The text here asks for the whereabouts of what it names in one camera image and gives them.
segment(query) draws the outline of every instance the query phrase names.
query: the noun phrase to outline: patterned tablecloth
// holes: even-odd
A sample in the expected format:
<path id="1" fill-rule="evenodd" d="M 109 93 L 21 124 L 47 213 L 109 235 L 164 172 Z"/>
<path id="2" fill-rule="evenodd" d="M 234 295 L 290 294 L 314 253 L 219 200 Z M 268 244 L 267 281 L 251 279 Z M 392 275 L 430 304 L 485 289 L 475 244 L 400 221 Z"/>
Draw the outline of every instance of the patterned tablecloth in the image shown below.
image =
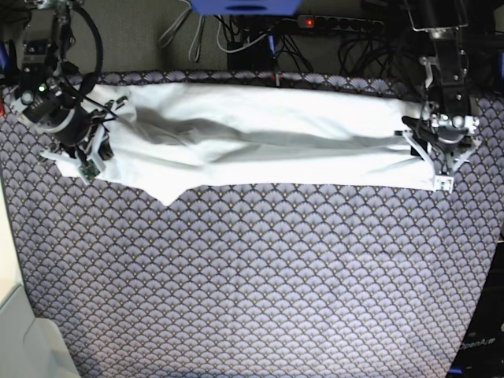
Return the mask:
<path id="1" fill-rule="evenodd" d="M 271 78 L 102 78 L 173 81 Z M 291 74 L 283 85 L 408 98 L 382 80 Z M 50 140 L 6 109 L 0 162 L 35 315 L 57 323 L 82 377 L 443 377 L 504 221 L 504 104 L 477 103 L 484 144 L 451 195 L 272 183 L 200 187 L 168 208 L 38 164 Z"/>

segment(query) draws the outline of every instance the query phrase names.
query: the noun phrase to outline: white cloth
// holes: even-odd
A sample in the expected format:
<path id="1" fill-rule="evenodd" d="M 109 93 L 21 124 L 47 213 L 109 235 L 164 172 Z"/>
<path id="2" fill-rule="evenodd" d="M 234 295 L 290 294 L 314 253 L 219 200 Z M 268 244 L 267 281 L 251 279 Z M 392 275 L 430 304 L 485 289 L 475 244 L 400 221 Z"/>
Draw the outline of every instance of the white cloth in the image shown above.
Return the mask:
<path id="1" fill-rule="evenodd" d="M 201 185 L 334 183 L 433 190 L 429 164 L 395 131 L 420 105 L 326 91 L 204 84 L 97 86 L 128 96 L 110 122 L 114 158 L 98 178 L 169 205 Z M 75 168 L 63 163 L 65 176 Z"/>

